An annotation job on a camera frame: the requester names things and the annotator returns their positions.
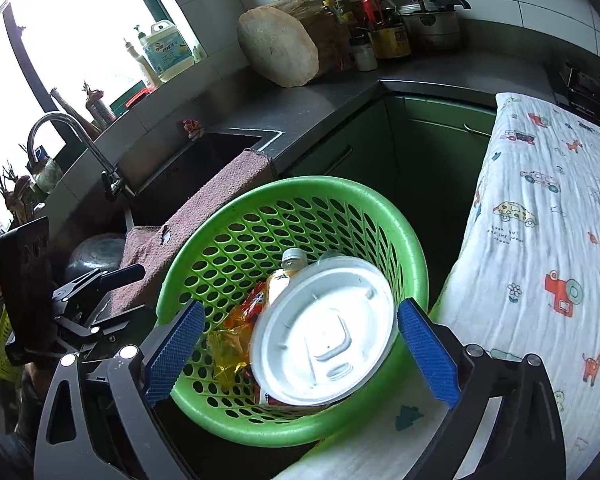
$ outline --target blue label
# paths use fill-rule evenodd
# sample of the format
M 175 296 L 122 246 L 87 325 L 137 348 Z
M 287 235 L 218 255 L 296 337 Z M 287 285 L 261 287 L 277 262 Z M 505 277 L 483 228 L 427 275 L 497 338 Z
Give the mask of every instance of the blue label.
M 144 53 L 157 75 L 191 57 L 191 51 L 179 32 L 172 32 L 144 47 Z

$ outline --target faucet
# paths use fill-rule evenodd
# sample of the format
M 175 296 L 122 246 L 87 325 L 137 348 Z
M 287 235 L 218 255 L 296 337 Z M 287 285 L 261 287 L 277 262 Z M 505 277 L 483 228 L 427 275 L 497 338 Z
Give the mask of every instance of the faucet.
M 42 124 L 48 121 L 60 121 L 61 123 L 68 124 L 74 131 L 75 135 L 87 145 L 87 149 L 93 153 L 96 160 L 104 168 L 101 174 L 102 184 L 104 186 L 104 194 L 107 200 L 113 202 L 120 192 L 123 192 L 128 198 L 133 198 L 136 194 L 124 181 L 120 174 L 120 170 L 111 164 L 107 158 L 98 149 L 95 143 L 88 136 L 87 132 L 80 123 L 71 117 L 71 115 L 64 114 L 62 112 L 48 112 L 40 117 L 31 128 L 29 137 L 27 137 L 27 156 L 29 157 L 29 165 L 33 168 L 38 163 L 38 157 L 36 156 L 36 150 L 33 147 L 33 140 L 36 137 L 36 132 L 42 126 Z

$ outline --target pink towel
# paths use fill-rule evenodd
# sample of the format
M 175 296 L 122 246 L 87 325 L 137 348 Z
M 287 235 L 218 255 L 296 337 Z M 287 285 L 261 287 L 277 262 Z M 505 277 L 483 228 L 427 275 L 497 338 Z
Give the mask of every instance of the pink towel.
M 184 243 L 213 213 L 250 189 L 275 180 L 271 159 L 244 150 L 207 182 L 161 227 L 135 227 L 126 234 L 120 267 L 142 264 L 144 279 L 112 293 L 112 315 L 156 301 L 160 287 Z

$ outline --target blue gripper pad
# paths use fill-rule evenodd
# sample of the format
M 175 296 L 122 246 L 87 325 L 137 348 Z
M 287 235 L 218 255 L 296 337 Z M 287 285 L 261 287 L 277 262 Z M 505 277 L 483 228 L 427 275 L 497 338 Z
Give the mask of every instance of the blue gripper pad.
M 144 396 L 149 406 L 154 407 L 171 393 L 180 372 L 193 352 L 205 325 L 205 311 L 197 301 L 190 305 L 179 322 L 172 326 L 164 338 L 161 348 L 146 366 Z
M 437 400 L 453 409 L 460 397 L 458 368 L 410 300 L 398 307 L 398 330 Z

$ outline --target yellow plastic wrapper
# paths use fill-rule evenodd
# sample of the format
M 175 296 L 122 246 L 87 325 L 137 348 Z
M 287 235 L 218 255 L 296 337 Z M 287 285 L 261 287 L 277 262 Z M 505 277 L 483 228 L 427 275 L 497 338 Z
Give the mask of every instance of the yellow plastic wrapper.
M 249 364 L 249 341 L 253 327 L 243 324 L 214 330 L 206 338 L 214 359 L 214 379 L 225 388 L 235 383 L 235 375 Z

